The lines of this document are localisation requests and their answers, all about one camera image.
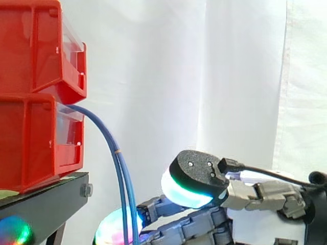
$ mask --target blue wire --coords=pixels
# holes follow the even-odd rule
[[[94,113],[77,105],[69,105],[68,107],[86,115],[91,121],[93,121],[96,124],[96,126],[99,128],[99,130],[105,137],[111,151],[111,155],[114,161],[114,165],[118,177],[119,189],[121,194],[122,212],[123,212],[124,244],[125,245],[128,244],[128,227],[127,227],[126,197],[125,197],[124,183],[123,183],[121,171],[123,172],[128,200],[129,200],[129,206],[131,210],[133,245],[139,245],[138,228],[137,228],[137,209],[136,209],[134,189],[125,159],[123,157],[123,154],[120,152],[116,140],[114,139],[110,131],[107,129],[107,127],[104,125],[104,123],[101,121],[101,119],[98,118]]]

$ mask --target colorful led light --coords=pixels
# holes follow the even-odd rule
[[[133,241],[132,218],[127,207],[128,242]],[[137,215],[138,233],[142,230],[142,220]],[[124,245],[123,212],[118,209],[109,214],[99,225],[95,237],[96,245]]]
[[[26,245],[32,236],[31,227],[21,218],[11,216],[0,220],[0,244]]]
[[[201,208],[213,199],[204,194],[191,192],[180,185],[171,177],[169,169],[163,174],[161,179],[161,188],[165,196],[183,207]]]

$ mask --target green light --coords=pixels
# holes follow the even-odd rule
[[[18,244],[25,244],[28,241],[29,237],[31,236],[31,229],[28,226],[24,226],[20,236],[17,239]]]
[[[33,233],[28,223],[17,216],[0,220],[0,244],[26,245]]]
[[[189,191],[178,185],[171,177],[169,169],[162,176],[161,188],[170,201],[183,207],[201,208],[213,199],[212,197]]]

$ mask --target stacked red bins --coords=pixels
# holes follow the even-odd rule
[[[83,166],[86,46],[58,0],[0,0],[0,190],[48,185]]]

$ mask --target screw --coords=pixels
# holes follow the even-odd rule
[[[82,187],[82,193],[85,198],[90,198],[93,194],[93,185],[92,184],[85,184]]]

